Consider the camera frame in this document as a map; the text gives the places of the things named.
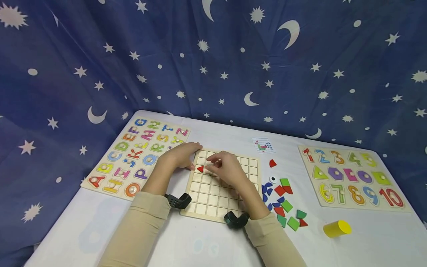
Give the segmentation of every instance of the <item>alphabet puzzle board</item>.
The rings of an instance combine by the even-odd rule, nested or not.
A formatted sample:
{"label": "alphabet puzzle board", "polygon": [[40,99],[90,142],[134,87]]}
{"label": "alphabet puzzle board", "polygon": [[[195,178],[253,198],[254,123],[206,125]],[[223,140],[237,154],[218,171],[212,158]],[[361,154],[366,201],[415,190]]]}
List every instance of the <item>alphabet puzzle board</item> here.
{"label": "alphabet puzzle board", "polygon": [[[194,157],[196,169],[191,171],[185,192],[191,196],[191,203],[181,210],[181,215],[225,223],[224,216],[232,211],[239,217],[244,212],[243,201],[231,186],[223,182],[205,166],[212,165],[206,158],[217,153],[200,150]],[[261,192],[261,170],[257,158],[236,156],[248,179]]]}
{"label": "alphabet puzzle board", "polygon": [[321,206],[411,212],[406,199],[369,153],[298,148]]}
{"label": "alphabet puzzle board", "polygon": [[81,187],[132,200],[157,158],[187,141],[190,129],[134,115],[81,183]]}

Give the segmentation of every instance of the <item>number puzzle board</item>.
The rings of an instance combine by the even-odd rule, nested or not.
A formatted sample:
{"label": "number puzzle board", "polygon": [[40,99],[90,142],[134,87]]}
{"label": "number puzzle board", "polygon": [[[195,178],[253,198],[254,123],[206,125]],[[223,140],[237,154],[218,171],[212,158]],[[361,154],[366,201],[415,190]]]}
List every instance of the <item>number puzzle board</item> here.
{"label": "number puzzle board", "polygon": [[369,153],[298,148],[321,206],[411,212],[405,198]]}
{"label": "number puzzle board", "polygon": [[157,158],[187,141],[190,129],[134,115],[81,183],[81,187],[132,200]]}
{"label": "number puzzle board", "polygon": [[[213,150],[200,150],[194,157],[196,169],[191,171],[186,193],[191,203],[181,210],[181,215],[225,223],[224,216],[232,211],[239,217],[243,212],[243,201],[231,186],[223,182],[205,166],[212,165],[206,158],[217,153]],[[261,170],[257,158],[236,156],[248,179],[261,192]]]}

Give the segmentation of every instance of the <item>crescent moon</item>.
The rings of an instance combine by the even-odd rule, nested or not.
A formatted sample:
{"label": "crescent moon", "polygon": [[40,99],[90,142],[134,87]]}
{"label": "crescent moon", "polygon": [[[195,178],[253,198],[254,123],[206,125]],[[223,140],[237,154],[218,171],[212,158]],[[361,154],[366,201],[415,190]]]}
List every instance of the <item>crescent moon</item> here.
{"label": "crescent moon", "polygon": [[250,92],[250,93],[247,93],[245,95],[245,104],[248,105],[248,106],[257,106],[257,105],[259,105],[259,103],[254,103],[254,102],[251,101],[251,94],[252,93],[253,92]]}
{"label": "crescent moon", "polygon": [[104,119],[105,119],[105,115],[107,115],[107,111],[108,110],[106,110],[105,112],[104,112],[104,114],[102,114],[101,116],[95,116],[93,113],[92,113],[92,106],[88,109],[88,119],[89,119],[89,121],[91,122],[91,123],[93,123],[93,124],[99,124],[99,123],[101,123],[101,122],[103,122],[104,121]]}
{"label": "crescent moon", "polygon": [[315,135],[305,135],[307,138],[310,139],[317,139],[322,135],[322,130],[320,128],[317,128],[317,133]]}
{"label": "crescent moon", "polygon": [[286,50],[291,45],[293,45],[293,43],[295,43],[296,39],[298,38],[299,23],[297,21],[287,21],[287,22],[283,23],[277,30],[280,30],[280,29],[288,29],[290,34],[291,34],[291,38],[289,40],[289,43],[285,47],[285,50]]}
{"label": "crescent moon", "polygon": [[202,5],[203,5],[203,10],[205,11],[206,16],[208,16],[208,18],[213,21],[214,19],[212,18],[211,15],[211,3],[213,0],[202,0]]}

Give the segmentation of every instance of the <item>green triangle piece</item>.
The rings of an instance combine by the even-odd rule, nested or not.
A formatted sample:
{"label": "green triangle piece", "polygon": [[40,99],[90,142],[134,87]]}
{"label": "green triangle piece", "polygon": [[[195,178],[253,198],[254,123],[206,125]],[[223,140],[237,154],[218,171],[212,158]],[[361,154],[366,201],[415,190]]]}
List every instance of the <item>green triangle piece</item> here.
{"label": "green triangle piece", "polygon": [[282,184],[282,186],[291,186],[287,178],[280,179],[280,183]]}
{"label": "green triangle piece", "polygon": [[298,222],[294,217],[291,217],[291,218],[288,220],[288,225],[289,225],[289,227],[290,227],[290,228],[292,228],[295,232],[296,232],[296,230],[298,230],[298,228],[299,228],[299,222]]}
{"label": "green triangle piece", "polygon": [[291,205],[291,203],[289,203],[289,201],[285,200],[282,203],[282,207],[285,209],[286,212],[291,211],[291,209],[293,208],[293,206]]}
{"label": "green triangle piece", "polygon": [[306,216],[307,216],[307,213],[300,211],[299,209],[296,210],[297,219],[304,219]]}
{"label": "green triangle piece", "polygon": [[286,227],[286,218],[285,217],[278,214],[277,220],[280,222],[280,224],[282,225],[283,228]]}

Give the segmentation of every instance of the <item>beige sleeve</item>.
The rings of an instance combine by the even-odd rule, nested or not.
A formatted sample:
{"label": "beige sleeve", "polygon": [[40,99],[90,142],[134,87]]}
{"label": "beige sleeve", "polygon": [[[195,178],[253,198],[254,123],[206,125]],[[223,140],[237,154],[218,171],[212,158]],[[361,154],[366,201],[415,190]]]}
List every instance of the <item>beige sleeve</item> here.
{"label": "beige sleeve", "polygon": [[259,220],[249,219],[245,229],[266,267],[306,266],[273,213]]}
{"label": "beige sleeve", "polygon": [[164,196],[138,192],[111,237],[99,267],[144,267],[169,214]]}

